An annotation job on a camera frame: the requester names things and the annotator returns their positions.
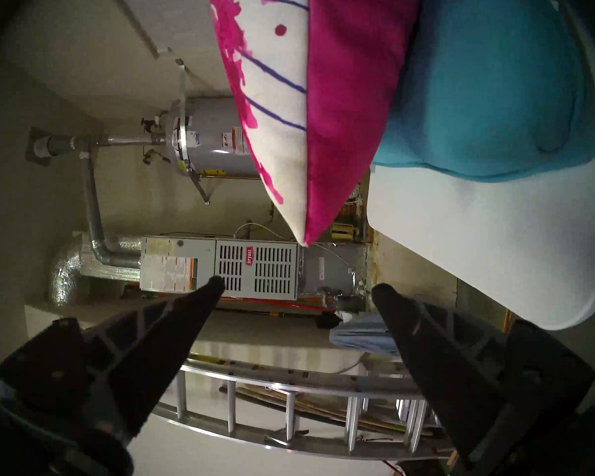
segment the wiring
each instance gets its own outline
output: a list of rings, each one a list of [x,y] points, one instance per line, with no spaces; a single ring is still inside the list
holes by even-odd
[[[355,363],[353,363],[350,367],[346,367],[342,370],[338,370],[336,372],[330,372],[330,373],[333,375],[343,374],[344,372],[348,372],[351,368],[357,367],[361,362],[362,362],[362,359],[359,358],[359,360],[357,360]]]
[[[265,227],[264,225],[260,225],[259,223],[252,223],[251,221],[249,221],[249,223],[245,223],[244,225],[241,225],[241,226],[239,226],[239,227],[238,227],[238,230],[236,230],[236,231],[234,232],[234,234],[233,234],[233,236],[232,236],[232,239],[235,239],[235,238],[236,238],[236,236],[238,235],[238,232],[239,232],[241,229],[244,229],[245,227],[248,227],[249,225],[255,225],[256,227],[261,227],[261,228],[265,229],[267,232],[271,232],[271,233],[272,233],[274,236],[276,236],[276,237],[280,237],[282,240],[288,240],[288,239],[285,239],[285,238],[284,238],[283,236],[281,236],[280,234],[276,234],[276,233],[275,233],[273,230],[271,230],[271,229],[269,229],[269,228]]]
[[[334,256],[335,256],[337,259],[341,260],[343,263],[346,263],[346,265],[347,265],[347,266],[349,266],[350,268],[352,268],[352,269],[355,271],[355,273],[357,274],[357,276],[359,276],[359,278],[361,278],[361,279],[362,279],[363,283],[364,283],[364,284],[366,283],[366,279],[365,279],[365,278],[364,278],[362,275],[360,275],[360,274],[357,272],[357,269],[355,269],[355,267],[354,267],[354,266],[353,266],[351,263],[349,263],[348,261],[346,261],[346,260],[345,260],[345,259],[344,259],[342,256],[340,256],[340,255],[339,255],[339,254],[337,254],[337,253],[334,253],[333,251],[331,251],[330,249],[328,249],[328,247],[325,247],[325,246],[323,246],[323,245],[321,245],[321,244],[319,244],[319,243],[317,243],[317,242],[313,242],[313,245],[314,245],[314,246],[316,246],[316,247],[319,247],[320,249],[324,249],[325,251],[328,251],[328,252],[330,252],[330,253],[331,253],[331,254],[333,254],[333,255],[334,255]]]
[[[388,461],[381,461],[381,462],[383,462],[386,466],[388,466],[390,469],[392,469],[392,471],[394,471],[395,473],[399,474],[400,476],[405,476],[405,473],[399,471],[399,469],[395,468]]]
[[[238,232],[239,232],[241,229],[243,229],[243,228],[247,227],[248,225],[255,225],[256,227],[261,227],[261,228],[265,229],[267,232],[271,232],[271,233],[272,233],[274,236],[276,236],[276,237],[280,237],[282,240],[288,240],[288,239],[285,239],[285,238],[284,238],[283,236],[281,236],[280,234],[276,234],[276,233],[275,233],[273,230],[271,230],[271,229],[269,229],[269,228],[265,227],[264,225],[260,225],[259,223],[252,223],[252,222],[245,223],[244,225],[241,225],[241,226],[239,226],[239,227],[238,227],[238,230],[236,230],[236,231],[234,232],[232,239],[235,239],[235,238],[236,238],[236,236],[238,235]],[[337,254],[337,253],[334,253],[333,251],[331,251],[330,249],[328,249],[328,247],[326,247],[326,246],[323,246],[323,245],[321,245],[321,244],[320,244],[320,243],[318,243],[318,242],[313,242],[313,245],[314,245],[314,246],[316,246],[316,247],[319,247],[320,249],[324,249],[324,250],[325,250],[325,251],[327,251],[327,252],[330,252],[330,253],[331,253],[331,254],[333,254],[333,255],[334,255],[334,256],[335,256],[337,259],[340,259],[340,260],[341,260],[343,263],[345,263],[347,266],[349,266],[350,268],[352,268],[352,269],[355,271],[355,273],[357,274],[357,276],[359,276],[359,278],[361,278],[361,279],[362,279],[362,281],[363,281],[363,283],[364,283],[364,285],[365,285],[365,283],[366,283],[366,278],[365,278],[364,276],[360,275],[360,274],[357,272],[357,269],[355,269],[355,266],[353,266],[351,263],[349,263],[348,261],[346,261],[346,260],[345,260],[345,259],[344,259],[342,256],[340,256],[339,254]]]

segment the pink pillow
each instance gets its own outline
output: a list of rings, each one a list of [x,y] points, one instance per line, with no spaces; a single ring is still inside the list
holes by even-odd
[[[210,3],[258,171],[309,245],[370,166],[419,0]]]

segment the teal pillow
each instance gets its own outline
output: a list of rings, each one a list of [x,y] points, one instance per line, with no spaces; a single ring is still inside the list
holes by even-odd
[[[422,0],[373,163],[502,181],[595,156],[595,91],[550,0]]]

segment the water heater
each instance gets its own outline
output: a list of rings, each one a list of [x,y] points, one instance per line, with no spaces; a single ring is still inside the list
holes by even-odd
[[[169,158],[182,175],[255,178],[256,165],[249,152],[233,98],[187,99],[185,146],[181,143],[180,101],[164,115]]]

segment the pillow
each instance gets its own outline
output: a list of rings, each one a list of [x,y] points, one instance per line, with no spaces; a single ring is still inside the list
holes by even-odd
[[[422,0],[374,163],[505,181],[592,160],[593,81],[558,8]]]
[[[302,245],[374,157],[418,1],[210,0],[251,154]]]

